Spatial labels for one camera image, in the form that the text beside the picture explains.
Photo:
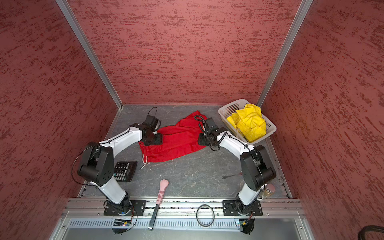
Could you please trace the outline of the red shorts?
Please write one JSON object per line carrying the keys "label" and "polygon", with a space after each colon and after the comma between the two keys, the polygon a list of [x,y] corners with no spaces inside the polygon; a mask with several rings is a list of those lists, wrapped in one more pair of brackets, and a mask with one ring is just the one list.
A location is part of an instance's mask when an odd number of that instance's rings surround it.
{"label": "red shorts", "polygon": [[202,123],[197,121],[195,116],[207,119],[205,115],[195,111],[174,126],[160,128],[158,133],[163,135],[161,145],[145,146],[140,142],[143,163],[147,165],[167,162],[204,149],[205,146],[198,144]]}

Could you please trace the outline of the yellow shorts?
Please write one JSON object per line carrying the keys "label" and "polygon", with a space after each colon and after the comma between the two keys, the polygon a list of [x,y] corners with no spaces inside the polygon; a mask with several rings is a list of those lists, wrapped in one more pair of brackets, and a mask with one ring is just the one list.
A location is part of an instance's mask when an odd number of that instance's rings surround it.
{"label": "yellow shorts", "polygon": [[241,133],[245,139],[251,143],[267,134],[267,125],[262,117],[261,108],[246,104],[243,109],[236,110],[231,116],[227,117],[227,121],[237,131]]}

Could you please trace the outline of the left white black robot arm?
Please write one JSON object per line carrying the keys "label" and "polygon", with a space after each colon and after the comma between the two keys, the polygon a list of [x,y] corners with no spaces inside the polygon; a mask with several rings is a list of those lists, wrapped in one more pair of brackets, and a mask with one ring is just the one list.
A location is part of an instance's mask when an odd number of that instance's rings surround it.
{"label": "left white black robot arm", "polygon": [[141,142],[145,146],[161,145],[163,135],[150,124],[133,124],[126,131],[103,142],[91,142],[80,154],[78,175],[97,187],[107,198],[110,209],[120,216],[133,212],[128,193],[114,177],[114,158],[129,146]]}

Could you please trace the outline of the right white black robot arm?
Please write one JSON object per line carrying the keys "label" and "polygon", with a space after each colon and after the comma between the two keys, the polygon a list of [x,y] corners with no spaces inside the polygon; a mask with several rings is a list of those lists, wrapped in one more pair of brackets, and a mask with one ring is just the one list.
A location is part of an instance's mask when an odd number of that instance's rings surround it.
{"label": "right white black robot arm", "polygon": [[235,210],[244,215],[251,210],[260,193],[276,176],[267,150],[259,145],[248,145],[230,135],[224,128],[199,134],[198,144],[213,151],[225,148],[240,160],[244,186],[236,195]]}

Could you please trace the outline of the white plastic basket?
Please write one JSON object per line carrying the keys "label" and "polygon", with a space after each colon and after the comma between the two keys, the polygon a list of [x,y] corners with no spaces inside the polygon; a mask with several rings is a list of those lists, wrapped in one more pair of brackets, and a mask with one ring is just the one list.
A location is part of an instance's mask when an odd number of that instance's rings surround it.
{"label": "white plastic basket", "polygon": [[239,99],[239,100],[233,101],[233,102],[219,108],[218,113],[219,113],[223,123],[227,126],[227,128],[230,130],[230,132],[235,135],[235,137],[239,138],[240,140],[242,140],[248,144],[255,145],[256,143],[263,141],[264,139],[270,137],[273,133],[275,133],[277,130],[277,127],[264,114],[262,114],[263,119],[265,119],[265,121],[266,121],[267,134],[265,136],[261,137],[260,139],[249,143],[245,139],[245,137],[243,137],[241,135],[241,133],[239,131],[237,131],[234,127],[232,127],[231,124],[227,121],[227,117],[229,117],[233,113],[235,113],[236,110],[243,109],[246,104],[250,104],[250,103],[245,99]]}

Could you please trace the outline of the metal spoon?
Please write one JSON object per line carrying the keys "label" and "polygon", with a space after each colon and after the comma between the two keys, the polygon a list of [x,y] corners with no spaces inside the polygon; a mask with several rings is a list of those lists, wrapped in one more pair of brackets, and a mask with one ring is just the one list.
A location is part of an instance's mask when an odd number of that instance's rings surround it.
{"label": "metal spoon", "polygon": [[228,179],[228,178],[231,178],[231,177],[235,177],[235,176],[242,176],[242,175],[243,175],[243,173],[240,172],[240,173],[237,173],[237,174],[234,174],[234,175],[223,176],[222,180],[225,180],[225,179]]}

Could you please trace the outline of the black calculator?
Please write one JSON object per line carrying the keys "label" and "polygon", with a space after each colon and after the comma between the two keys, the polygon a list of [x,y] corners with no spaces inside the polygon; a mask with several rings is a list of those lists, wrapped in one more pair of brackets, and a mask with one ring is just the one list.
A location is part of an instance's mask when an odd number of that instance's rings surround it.
{"label": "black calculator", "polygon": [[114,168],[114,177],[118,183],[132,181],[138,162],[117,162]]}

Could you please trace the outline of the small glass jar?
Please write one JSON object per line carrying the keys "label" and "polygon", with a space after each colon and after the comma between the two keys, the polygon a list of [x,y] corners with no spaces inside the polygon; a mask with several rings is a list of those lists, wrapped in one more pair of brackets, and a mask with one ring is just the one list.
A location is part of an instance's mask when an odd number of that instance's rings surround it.
{"label": "small glass jar", "polygon": [[261,198],[267,199],[271,197],[276,192],[276,187],[273,184],[268,184],[264,187]]}

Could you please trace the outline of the pink cat-paw handled knife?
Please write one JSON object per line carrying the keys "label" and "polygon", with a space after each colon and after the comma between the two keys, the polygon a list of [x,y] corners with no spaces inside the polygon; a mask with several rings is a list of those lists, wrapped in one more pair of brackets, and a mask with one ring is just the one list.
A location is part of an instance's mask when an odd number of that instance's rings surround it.
{"label": "pink cat-paw handled knife", "polygon": [[165,194],[165,191],[166,191],[168,185],[169,185],[169,181],[167,179],[162,179],[160,181],[160,189],[159,189],[157,200],[156,200],[156,206],[155,206],[154,212],[152,214],[152,217],[151,217],[151,220],[150,220],[150,223],[148,226],[149,231],[152,231],[154,228],[154,225],[156,222],[156,217],[157,217],[157,214],[158,214],[158,211],[160,208],[160,204],[162,203],[162,200],[164,198],[164,194]]}

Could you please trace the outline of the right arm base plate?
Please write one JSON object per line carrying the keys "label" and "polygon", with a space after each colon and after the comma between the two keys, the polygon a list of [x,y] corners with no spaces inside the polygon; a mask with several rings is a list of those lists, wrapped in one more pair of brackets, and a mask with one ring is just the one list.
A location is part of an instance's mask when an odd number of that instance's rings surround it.
{"label": "right arm base plate", "polygon": [[224,200],[222,201],[222,204],[224,216],[263,216],[263,210],[260,201],[254,201],[248,206],[243,205],[240,200]]}

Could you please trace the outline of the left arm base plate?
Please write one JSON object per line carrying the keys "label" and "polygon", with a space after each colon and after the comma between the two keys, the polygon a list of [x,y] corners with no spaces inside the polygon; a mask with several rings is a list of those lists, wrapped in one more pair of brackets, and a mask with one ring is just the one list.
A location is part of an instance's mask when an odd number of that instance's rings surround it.
{"label": "left arm base plate", "polygon": [[118,216],[118,217],[128,217],[135,213],[138,216],[144,214],[147,201],[145,200],[130,200],[130,206],[127,208],[122,208],[113,204],[109,200],[104,202],[104,216]]}

